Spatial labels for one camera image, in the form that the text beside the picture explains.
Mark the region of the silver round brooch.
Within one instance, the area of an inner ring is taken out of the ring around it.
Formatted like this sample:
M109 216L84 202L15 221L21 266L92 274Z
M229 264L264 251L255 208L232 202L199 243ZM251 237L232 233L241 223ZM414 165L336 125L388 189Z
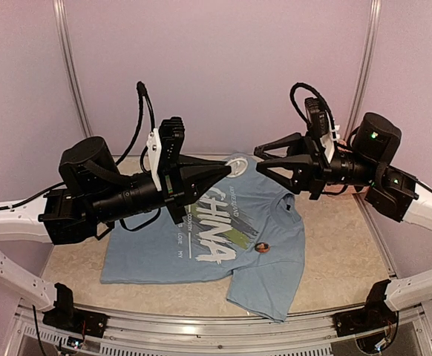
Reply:
M236 178L243 175L249 167L249 161L244 157L231 158L226 162L226 166L230 167L231 171L226 176L227 178Z

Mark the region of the light blue printed t-shirt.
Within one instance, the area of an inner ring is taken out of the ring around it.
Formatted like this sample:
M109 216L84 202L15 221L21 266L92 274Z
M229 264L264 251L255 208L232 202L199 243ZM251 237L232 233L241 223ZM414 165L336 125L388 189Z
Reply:
M286 320L304 272L305 233L295 196L256 171L224 178L186 207L129 217L108 243L103 284L201 283L229 277L226 299L275 322ZM258 243L270 250L260 254Z

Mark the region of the orange round brooch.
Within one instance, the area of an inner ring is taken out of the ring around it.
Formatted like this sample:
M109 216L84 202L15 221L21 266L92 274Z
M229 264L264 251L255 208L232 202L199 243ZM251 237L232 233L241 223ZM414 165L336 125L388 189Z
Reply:
M258 243L255 245L255 250L260 254L265 254L270 250L270 245L268 243Z

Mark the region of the pink plastic basket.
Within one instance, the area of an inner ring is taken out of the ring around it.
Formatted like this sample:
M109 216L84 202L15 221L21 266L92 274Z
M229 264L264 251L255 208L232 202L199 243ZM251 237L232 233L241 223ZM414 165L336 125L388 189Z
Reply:
M351 152L351 150L348 148L347 143L342 139L338 142L338 149L340 151L346 151ZM353 185L326 185L323 194L327 196L341 196L341 195L348 195L348 194L361 194L365 193L367 190L367 186L353 186Z

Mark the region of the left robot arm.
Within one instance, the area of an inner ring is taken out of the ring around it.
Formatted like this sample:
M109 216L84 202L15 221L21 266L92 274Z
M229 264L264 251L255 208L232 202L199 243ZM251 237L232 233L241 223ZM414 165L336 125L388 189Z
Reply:
M181 223L186 206L196 202L231 168L222 161L197 159L179 153L170 144L169 160L157 177L119 172L101 136L84 139L63 152L59 173L64 188L55 186L29 202L0 204L0 242L30 240L53 245L78 244L89 237L98 240L99 224L110 232L116 222L167 208L175 223ZM33 304L41 312L52 311L68 330L82 323L82 313L61 286L46 282L0 251L0 283Z

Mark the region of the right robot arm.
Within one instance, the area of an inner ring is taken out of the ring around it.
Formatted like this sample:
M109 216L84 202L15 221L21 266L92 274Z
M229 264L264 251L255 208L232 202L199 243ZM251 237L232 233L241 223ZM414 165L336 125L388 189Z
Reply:
M255 148L257 171L294 194L317 200L328 185L353 186L381 215L432 231L432 188L414 175L391 166L402 133L377 113L364 115L348 148L324 143L312 124Z

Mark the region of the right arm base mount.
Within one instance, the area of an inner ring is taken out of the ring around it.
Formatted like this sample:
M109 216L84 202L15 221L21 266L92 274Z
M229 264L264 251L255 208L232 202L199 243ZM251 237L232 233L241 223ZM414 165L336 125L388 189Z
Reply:
M395 323L398 314L392 311L355 309L333 315L333 322L338 337L361 334L376 329L382 329Z

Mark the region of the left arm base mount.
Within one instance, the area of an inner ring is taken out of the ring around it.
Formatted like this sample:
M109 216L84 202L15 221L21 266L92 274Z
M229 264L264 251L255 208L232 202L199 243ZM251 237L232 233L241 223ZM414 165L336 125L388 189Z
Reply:
M85 337L103 338L107 322L108 316L106 314L83 309L75 309L71 316L55 310L43 314L45 325Z

